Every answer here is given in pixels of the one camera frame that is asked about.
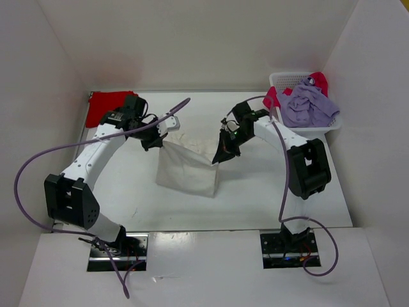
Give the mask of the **white t shirt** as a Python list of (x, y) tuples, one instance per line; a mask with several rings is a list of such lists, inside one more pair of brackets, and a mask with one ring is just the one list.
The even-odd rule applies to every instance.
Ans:
[(170, 134), (159, 149), (156, 184), (186, 194), (213, 198), (219, 175), (219, 166), (212, 163), (216, 149), (215, 139)]

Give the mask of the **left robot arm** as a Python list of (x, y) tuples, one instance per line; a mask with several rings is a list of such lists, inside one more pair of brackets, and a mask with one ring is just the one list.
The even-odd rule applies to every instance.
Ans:
[(143, 98), (126, 96), (121, 107), (106, 112), (99, 121), (93, 143), (59, 175), (50, 174), (44, 182), (49, 217), (95, 235), (115, 256), (134, 247), (136, 241), (127, 237), (124, 226), (102, 214), (93, 189), (110, 158), (128, 139), (127, 132), (140, 140), (145, 150), (163, 145), (164, 135), (158, 127), (143, 121), (147, 110)]

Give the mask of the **lavender t shirt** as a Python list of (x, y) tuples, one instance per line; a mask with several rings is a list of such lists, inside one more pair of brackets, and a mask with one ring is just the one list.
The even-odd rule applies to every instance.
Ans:
[(278, 94), (282, 122), (289, 128), (328, 127), (340, 113), (338, 106), (315, 86), (312, 77), (303, 78), (290, 96)]

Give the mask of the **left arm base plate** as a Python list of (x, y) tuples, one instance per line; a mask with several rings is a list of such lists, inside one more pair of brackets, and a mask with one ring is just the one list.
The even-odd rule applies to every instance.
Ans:
[(148, 254), (148, 233), (128, 233), (127, 240), (130, 245), (121, 251), (112, 247), (103, 248), (99, 243), (91, 245), (88, 258), (88, 272), (112, 272), (111, 259), (106, 251), (110, 252), (111, 258), (119, 272), (145, 271)]

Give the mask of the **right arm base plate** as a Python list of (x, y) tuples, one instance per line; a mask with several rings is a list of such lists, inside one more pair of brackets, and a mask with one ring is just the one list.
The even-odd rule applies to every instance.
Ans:
[(287, 246), (279, 230), (259, 234), (264, 269), (287, 269), (321, 267), (318, 246), (314, 232), (297, 243)]

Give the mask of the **red t shirt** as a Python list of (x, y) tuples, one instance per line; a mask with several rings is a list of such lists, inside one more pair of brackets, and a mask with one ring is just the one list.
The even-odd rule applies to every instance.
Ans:
[(97, 127), (106, 112), (121, 107), (124, 104), (125, 98), (129, 95), (138, 96), (138, 94), (133, 91), (94, 91), (88, 100), (89, 109), (85, 128), (91, 129)]

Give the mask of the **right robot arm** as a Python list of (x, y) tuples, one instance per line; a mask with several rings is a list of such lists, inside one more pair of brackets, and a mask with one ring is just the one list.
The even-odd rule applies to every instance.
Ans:
[(320, 139), (307, 139), (285, 127), (271, 111), (254, 111), (248, 102), (237, 104), (221, 121), (214, 164), (240, 156), (240, 147), (258, 138), (284, 156), (285, 182), (279, 211), (280, 243), (285, 251), (295, 251), (309, 232), (311, 197), (324, 191), (332, 175)]

